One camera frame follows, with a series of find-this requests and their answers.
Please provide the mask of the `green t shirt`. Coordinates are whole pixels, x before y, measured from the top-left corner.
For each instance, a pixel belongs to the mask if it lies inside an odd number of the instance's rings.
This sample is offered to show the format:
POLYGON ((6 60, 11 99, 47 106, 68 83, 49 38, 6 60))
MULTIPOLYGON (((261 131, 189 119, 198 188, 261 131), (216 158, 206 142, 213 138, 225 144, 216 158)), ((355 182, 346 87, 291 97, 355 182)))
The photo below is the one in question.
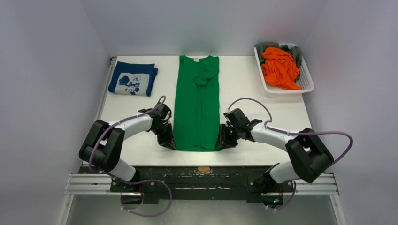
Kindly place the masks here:
POLYGON ((177 150, 212 152, 220 126, 217 56, 179 57, 173 135, 177 150))

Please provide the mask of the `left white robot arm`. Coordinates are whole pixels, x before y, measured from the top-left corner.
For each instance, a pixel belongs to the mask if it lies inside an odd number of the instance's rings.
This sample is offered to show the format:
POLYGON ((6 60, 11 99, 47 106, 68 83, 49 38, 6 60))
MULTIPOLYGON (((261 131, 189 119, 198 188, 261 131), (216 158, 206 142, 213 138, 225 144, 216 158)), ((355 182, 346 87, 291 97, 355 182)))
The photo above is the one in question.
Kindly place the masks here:
POLYGON ((121 159, 123 143, 138 133, 153 132, 160 146, 176 150, 171 116, 171 109, 159 103, 155 108, 142 109, 137 115, 116 122, 97 120, 79 150, 79 158, 88 162, 91 169, 121 179, 127 191, 136 191, 140 185, 139 171, 121 159))

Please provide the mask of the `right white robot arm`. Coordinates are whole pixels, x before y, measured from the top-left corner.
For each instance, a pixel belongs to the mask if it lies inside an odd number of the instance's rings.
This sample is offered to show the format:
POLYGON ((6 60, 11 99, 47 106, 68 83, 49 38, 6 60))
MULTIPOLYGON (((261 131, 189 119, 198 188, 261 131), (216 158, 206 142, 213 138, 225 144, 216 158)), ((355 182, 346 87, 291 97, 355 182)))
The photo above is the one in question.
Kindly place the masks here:
POLYGON ((275 164, 265 172, 263 184, 270 191, 290 180, 312 183, 335 162, 325 144, 310 128, 295 133, 266 126, 261 120, 249 120, 239 108, 224 113, 224 117, 227 121, 220 125, 217 149, 234 148, 238 140, 243 139, 271 145, 289 155, 288 162, 275 164))

